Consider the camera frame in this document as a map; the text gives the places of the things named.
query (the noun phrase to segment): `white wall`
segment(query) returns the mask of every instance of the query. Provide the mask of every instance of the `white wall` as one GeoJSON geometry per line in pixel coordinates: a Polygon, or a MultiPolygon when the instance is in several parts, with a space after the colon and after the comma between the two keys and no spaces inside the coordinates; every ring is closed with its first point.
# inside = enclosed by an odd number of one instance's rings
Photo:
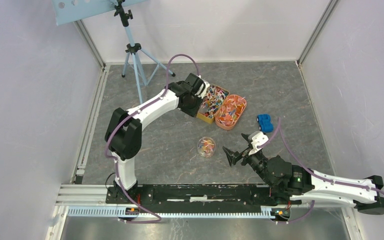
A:
{"type": "MultiPolygon", "coordinates": [[[[338,175],[384,181],[384,1],[340,1],[303,73],[338,175]]],[[[384,215],[357,218],[384,239],[384,215]]]]}
{"type": "MultiPolygon", "coordinates": [[[[125,9],[135,42],[163,62],[178,53],[200,62],[283,61],[300,56],[328,2],[149,0],[125,9]]],[[[124,62],[129,41],[114,11],[84,23],[104,61],[124,62]]]]}
{"type": "Polygon", "coordinates": [[[0,1],[0,239],[45,237],[99,70],[51,1],[0,1]]]}

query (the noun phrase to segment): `gray floor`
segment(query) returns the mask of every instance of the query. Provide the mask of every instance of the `gray floor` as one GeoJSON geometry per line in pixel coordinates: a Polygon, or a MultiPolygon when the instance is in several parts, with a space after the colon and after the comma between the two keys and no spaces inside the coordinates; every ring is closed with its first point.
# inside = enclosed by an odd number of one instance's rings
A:
{"type": "MultiPolygon", "coordinates": [[[[293,209],[295,217],[306,209],[293,209]]],[[[110,217],[67,217],[64,240],[348,240],[340,209],[315,209],[303,221],[166,218],[158,224],[124,224],[110,217]]]]}
{"type": "MultiPolygon", "coordinates": [[[[142,184],[186,183],[261,183],[249,166],[240,164],[230,168],[221,146],[232,150],[246,147],[241,133],[258,130],[256,116],[270,114],[282,120],[282,128],[293,151],[307,167],[332,174],[319,127],[316,123],[306,89],[294,62],[222,62],[200,63],[202,78],[246,97],[247,108],[235,128],[223,130],[215,123],[208,124],[179,110],[171,111],[150,124],[142,136],[142,148],[136,156],[136,177],[142,184]],[[211,137],[217,149],[211,158],[197,154],[201,137],[211,137]]],[[[113,111],[129,109],[139,104],[134,72],[128,68],[122,78],[123,66],[109,69],[102,104],[89,152],[83,184],[103,184],[114,172],[114,164],[104,157],[104,134],[113,111]]],[[[148,76],[154,65],[144,65],[148,76]]],[[[195,73],[193,64],[173,64],[176,77],[181,81],[195,73]]],[[[144,99],[159,93],[165,84],[165,71],[159,70],[149,86],[142,87],[144,99]]],[[[295,161],[286,151],[280,135],[263,153],[267,157],[279,154],[286,161],[295,161]]]]}

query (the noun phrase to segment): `marbled floor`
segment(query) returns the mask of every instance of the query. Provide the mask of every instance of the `marbled floor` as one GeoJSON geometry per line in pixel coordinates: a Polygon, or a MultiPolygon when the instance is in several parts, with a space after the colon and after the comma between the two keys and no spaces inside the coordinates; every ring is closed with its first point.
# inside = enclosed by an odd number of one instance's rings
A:
{"type": "MultiPolygon", "coordinates": [[[[149,76],[155,65],[144,65],[149,76]]],[[[230,131],[192,118],[173,110],[150,124],[142,135],[142,148],[136,155],[136,177],[141,184],[203,184],[203,183],[261,183],[251,167],[237,164],[229,167],[222,146],[234,151],[243,150],[247,144],[241,133],[258,130],[256,116],[270,114],[273,125],[281,118],[281,126],[292,150],[307,165],[318,171],[332,174],[328,156],[303,80],[294,62],[220,62],[200,63],[202,78],[246,97],[247,107],[230,131]],[[211,158],[198,155],[197,142],[201,137],[211,137],[217,149],[211,158]]],[[[104,96],[89,152],[83,184],[104,184],[114,172],[114,163],[104,157],[104,134],[113,111],[125,110],[139,104],[135,75],[131,68],[122,78],[122,65],[109,69],[104,96]]],[[[172,64],[176,77],[170,81],[184,80],[195,73],[191,63],[172,64]]],[[[160,68],[148,86],[143,86],[144,101],[158,94],[165,85],[165,71],[160,68]]],[[[295,163],[277,136],[264,148],[268,158],[280,155],[295,163]]]]}

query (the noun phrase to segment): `tripod head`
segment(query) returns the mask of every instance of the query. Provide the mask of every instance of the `tripod head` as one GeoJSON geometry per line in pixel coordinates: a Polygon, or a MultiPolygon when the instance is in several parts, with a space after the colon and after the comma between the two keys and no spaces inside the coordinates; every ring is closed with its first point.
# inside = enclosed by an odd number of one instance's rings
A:
{"type": "Polygon", "coordinates": [[[125,2],[126,0],[117,0],[118,5],[114,5],[115,8],[115,13],[114,17],[117,15],[120,15],[121,22],[123,23],[123,27],[128,27],[129,26],[129,19],[133,19],[133,14],[131,10],[128,10],[126,13],[122,3],[125,2]]]}

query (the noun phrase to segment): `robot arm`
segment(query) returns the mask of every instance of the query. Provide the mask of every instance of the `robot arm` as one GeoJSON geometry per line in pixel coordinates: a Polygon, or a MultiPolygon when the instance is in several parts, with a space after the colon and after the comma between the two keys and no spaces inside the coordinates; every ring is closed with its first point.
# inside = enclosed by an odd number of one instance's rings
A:
{"type": "Polygon", "coordinates": [[[268,137],[261,131],[256,131],[251,135],[242,134],[242,137],[248,142],[248,148],[242,152],[233,152],[223,147],[229,165],[235,165],[240,160],[242,160],[242,166],[250,165],[270,187],[271,198],[306,203],[316,201],[317,204],[356,208],[365,214],[384,214],[384,197],[373,190],[380,190],[384,186],[381,176],[350,179],[331,176],[311,169],[313,174],[310,174],[303,167],[284,161],[279,155],[270,159],[265,157],[261,149],[257,147],[268,141],[268,137]]]}
{"type": "Polygon", "coordinates": [[[123,187],[126,190],[131,189],[137,183],[135,176],[135,155],[142,147],[142,130],[163,114],[174,109],[180,109],[191,117],[196,117],[209,87],[210,84],[208,82],[191,73],[185,81],[170,83],[164,97],[161,96],[165,89],[157,96],[137,107],[127,111],[118,108],[113,112],[106,130],[105,141],[108,141],[109,136],[116,126],[127,118],[128,115],[131,115],[143,106],[149,105],[151,102],[160,98],[146,109],[142,111],[139,110],[137,114],[129,119],[123,128],[120,128],[114,135],[109,146],[111,154],[118,160],[118,172],[120,173],[123,187]]]}

